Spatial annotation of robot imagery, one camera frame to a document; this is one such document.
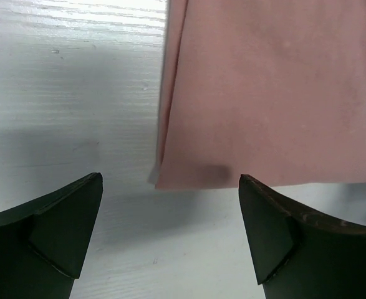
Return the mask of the pink t shirt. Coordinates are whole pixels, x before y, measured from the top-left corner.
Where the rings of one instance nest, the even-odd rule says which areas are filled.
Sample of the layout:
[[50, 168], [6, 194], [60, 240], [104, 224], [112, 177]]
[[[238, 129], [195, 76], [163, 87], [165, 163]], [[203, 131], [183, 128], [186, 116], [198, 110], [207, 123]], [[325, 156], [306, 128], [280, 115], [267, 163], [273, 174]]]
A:
[[158, 189], [366, 182], [366, 1], [170, 1]]

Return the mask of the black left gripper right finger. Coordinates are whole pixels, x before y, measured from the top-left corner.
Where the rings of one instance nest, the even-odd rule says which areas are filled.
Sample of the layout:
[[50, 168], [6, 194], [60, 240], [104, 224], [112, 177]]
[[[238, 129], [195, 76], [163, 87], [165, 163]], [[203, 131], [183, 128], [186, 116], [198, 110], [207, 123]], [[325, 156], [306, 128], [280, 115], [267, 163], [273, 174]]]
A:
[[366, 298], [366, 226], [306, 206], [246, 174], [238, 192], [266, 298]]

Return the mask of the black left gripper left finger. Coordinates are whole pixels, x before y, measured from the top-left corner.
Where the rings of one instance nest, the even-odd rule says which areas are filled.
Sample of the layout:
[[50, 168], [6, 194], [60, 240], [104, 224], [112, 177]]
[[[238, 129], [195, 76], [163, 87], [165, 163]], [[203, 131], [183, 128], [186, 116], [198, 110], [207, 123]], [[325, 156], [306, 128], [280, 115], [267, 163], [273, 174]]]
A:
[[103, 193], [100, 173], [0, 212], [0, 298], [69, 298]]

